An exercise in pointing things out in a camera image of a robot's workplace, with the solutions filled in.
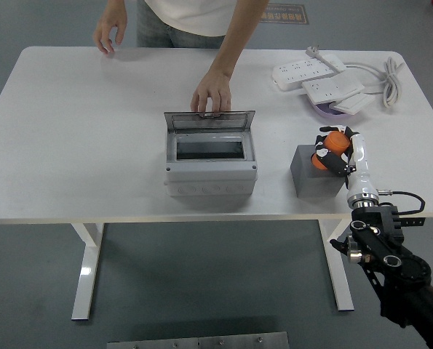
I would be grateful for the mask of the person's left hand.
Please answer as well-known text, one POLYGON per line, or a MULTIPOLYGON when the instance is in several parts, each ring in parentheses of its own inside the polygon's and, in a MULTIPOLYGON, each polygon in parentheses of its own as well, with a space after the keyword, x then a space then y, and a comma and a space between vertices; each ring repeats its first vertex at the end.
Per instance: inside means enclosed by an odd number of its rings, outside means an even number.
POLYGON ((204 113, 208 100, 211 100, 213 113, 231 110, 231 74, 219 68, 210 68, 195 89, 190 109, 193 112, 204 113))

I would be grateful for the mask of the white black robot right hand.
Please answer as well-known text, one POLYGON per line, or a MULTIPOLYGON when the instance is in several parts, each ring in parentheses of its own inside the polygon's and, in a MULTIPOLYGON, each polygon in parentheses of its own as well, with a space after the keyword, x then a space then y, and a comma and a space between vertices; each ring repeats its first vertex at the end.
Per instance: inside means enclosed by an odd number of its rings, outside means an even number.
POLYGON ((322 165, 345 180, 350 208, 376 206, 378 191, 370 179, 365 139, 348 126, 334 125, 319 128, 311 162, 322 165))

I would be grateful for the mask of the person's right hand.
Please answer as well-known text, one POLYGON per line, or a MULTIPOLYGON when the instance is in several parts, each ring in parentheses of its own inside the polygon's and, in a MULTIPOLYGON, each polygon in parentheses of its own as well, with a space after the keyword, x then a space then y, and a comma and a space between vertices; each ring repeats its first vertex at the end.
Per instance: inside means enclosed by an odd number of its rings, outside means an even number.
POLYGON ((127 29, 127 10, 123 0, 108 0, 94 29, 95 46, 105 55, 114 53, 114 45, 120 45, 127 29))

